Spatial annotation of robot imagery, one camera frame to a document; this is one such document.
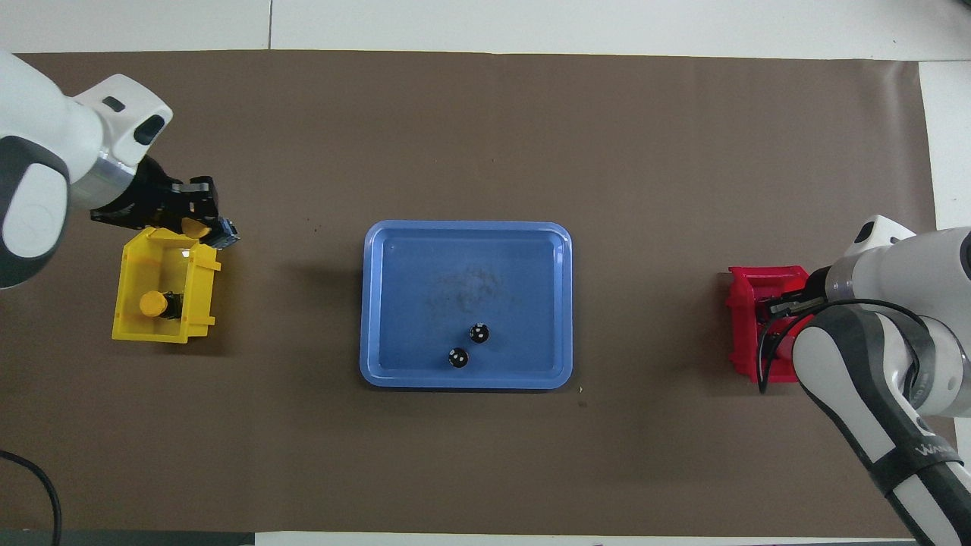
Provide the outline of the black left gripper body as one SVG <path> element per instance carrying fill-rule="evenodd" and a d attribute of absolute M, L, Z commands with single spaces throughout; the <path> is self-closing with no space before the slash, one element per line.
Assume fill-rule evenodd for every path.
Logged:
<path fill-rule="evenodd" d="M 181 184 L 149 156 L 138 164 L 127 189 L 109 204 L 91 210 L 90 220 L 127 229 L 180 229 Z"/>

